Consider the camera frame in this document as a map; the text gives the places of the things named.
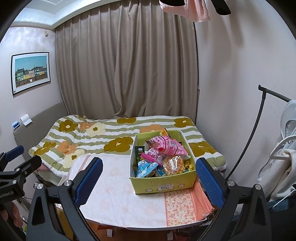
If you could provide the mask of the left hand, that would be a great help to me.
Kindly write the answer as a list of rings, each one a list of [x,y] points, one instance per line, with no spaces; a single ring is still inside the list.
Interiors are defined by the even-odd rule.
[[[14,225],[16,227],[21,228],[23,226],[23,220],[22,217],[20,215],[19,209],[18,207],[12,202],[12,214],[13,214],[13,221],[14,221]],[[4,221],[8,220],[9,214],[7,213],[7,211],[5,209],[1,210],[1,216],[4,219]]]

